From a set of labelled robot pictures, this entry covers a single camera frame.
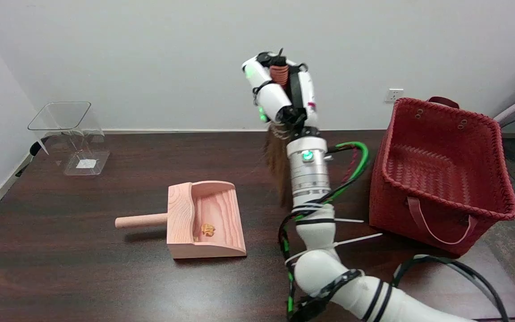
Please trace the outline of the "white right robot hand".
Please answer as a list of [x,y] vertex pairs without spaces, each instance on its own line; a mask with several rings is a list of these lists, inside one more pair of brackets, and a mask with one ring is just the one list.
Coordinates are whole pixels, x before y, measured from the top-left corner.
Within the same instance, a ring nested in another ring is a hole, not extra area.
[[241,69],[263,122],[279,126],[290,137],[313,135],[319,129],[315,90],[306,63],[289,60],[280,49],[257,54]]

